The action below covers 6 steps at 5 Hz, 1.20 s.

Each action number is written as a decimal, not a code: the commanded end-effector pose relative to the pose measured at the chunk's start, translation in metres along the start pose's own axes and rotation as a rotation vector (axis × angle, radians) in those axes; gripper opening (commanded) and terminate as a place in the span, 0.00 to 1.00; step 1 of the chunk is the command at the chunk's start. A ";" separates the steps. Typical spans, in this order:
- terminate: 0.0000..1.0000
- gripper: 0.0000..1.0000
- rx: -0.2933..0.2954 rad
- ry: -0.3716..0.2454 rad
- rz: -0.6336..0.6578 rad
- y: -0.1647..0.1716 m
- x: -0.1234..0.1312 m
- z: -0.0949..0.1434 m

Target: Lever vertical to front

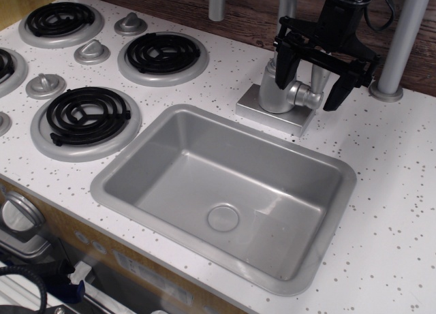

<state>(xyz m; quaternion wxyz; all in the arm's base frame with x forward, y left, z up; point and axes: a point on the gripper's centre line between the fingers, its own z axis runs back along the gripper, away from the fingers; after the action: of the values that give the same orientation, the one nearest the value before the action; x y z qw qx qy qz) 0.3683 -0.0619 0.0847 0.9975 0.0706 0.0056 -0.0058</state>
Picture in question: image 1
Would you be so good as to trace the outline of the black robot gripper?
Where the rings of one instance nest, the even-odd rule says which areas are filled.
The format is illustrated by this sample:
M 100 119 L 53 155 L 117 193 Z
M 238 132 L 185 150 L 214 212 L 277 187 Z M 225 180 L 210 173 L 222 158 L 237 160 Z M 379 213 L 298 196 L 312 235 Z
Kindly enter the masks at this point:
M 275 38 L 275 82 L 284 90 L 295 78 L 300 60 L 340 75 L 324 104 L 335 111 L 356 87 L 369 86 L 380 56 L 356 36 L 371 0 L 325 0 L 316 22 L 283 16 Z

